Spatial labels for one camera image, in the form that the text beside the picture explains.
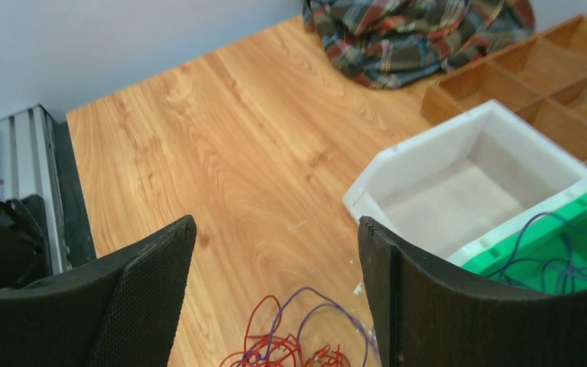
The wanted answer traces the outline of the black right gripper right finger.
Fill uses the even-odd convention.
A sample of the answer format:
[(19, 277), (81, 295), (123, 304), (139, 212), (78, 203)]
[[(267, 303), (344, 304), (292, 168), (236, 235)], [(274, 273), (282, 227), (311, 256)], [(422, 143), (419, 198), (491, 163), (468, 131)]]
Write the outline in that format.
[(473, 274), (363, 216), (362, 278), (384, 366), (587, 366), (587, 291)]

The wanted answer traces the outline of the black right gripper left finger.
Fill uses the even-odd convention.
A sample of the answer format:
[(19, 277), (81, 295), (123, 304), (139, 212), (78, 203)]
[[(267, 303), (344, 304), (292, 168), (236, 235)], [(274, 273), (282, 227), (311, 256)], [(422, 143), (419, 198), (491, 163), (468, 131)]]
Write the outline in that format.
[(0, 366), (165, 366), (196, 243), (186, 215), (94, 261), (0, 290)]

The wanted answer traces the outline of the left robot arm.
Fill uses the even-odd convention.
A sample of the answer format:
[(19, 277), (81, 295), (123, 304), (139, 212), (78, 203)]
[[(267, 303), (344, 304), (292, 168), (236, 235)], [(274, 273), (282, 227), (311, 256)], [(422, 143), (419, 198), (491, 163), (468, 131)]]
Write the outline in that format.
[(0, 289), (20, 289), (51, 272), (44, 200), (0, 199)]

